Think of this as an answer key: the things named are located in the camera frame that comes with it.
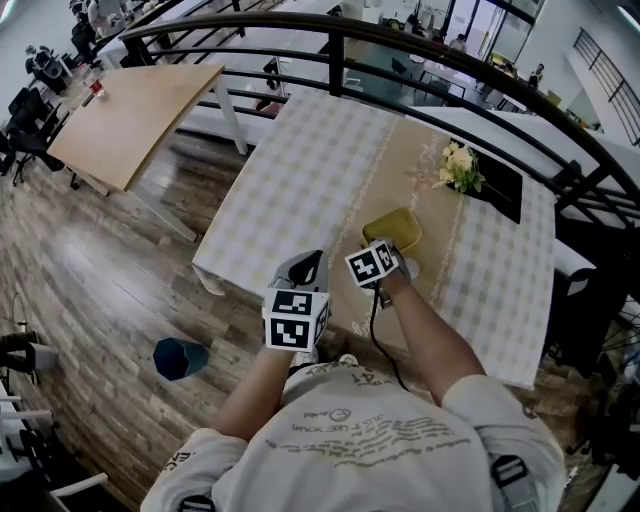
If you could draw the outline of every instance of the blue trash bin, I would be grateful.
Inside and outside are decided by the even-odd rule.
[[[209,352],[199,343],[167,338],[160,340],[153,352],[156,370],[167,380],[193,375],[207,366]]]

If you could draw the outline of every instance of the shoe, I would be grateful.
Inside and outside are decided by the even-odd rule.
[[[317,364],[320,361],[320,356],[318,355],[318,349],[313,347],[311,352],[296,352],[296,355],[291,361],[291,366],[300,366],[301,364]]]
[[[350,364],[351,366],[358,366],[358,359],[353,354],[342,354],[338,361],[341,363]]]

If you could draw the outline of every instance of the yellow plastic container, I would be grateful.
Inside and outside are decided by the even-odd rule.
[[[362,227],[362,238],[369,245],[374,238],[391,238],[400,252],[411,249],[422,238],[422,228],[407,208],[398,208]]]

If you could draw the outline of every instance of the plaid tablecloth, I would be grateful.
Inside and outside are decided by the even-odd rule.
[[[285,260],[319,248],[331,254],[399,119],[319,93],[293,96],[225,198],[194,265],[262,296]],[[527,177],[522,195],[519,225],[464,198],[434,305],[488,374],[531,387],[551,300],[554,199]]]

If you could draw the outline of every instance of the brown table runner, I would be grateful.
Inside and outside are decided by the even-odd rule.
[[[330,252],[331,324],[369,335],[373,292],[355,285],[344,257],[363,246],[365,224],[400,207],[413,212],[423,231],[420,241],[404,253],[420,267],[413,284],[437,308],[464,205],[460,194],[446,187],[432,188],[438,181],[442,151],[449,140],[423,124],[407,119],[394,121]],[[380,342],[406,349],[392,308],[376,314],[375,333]]]

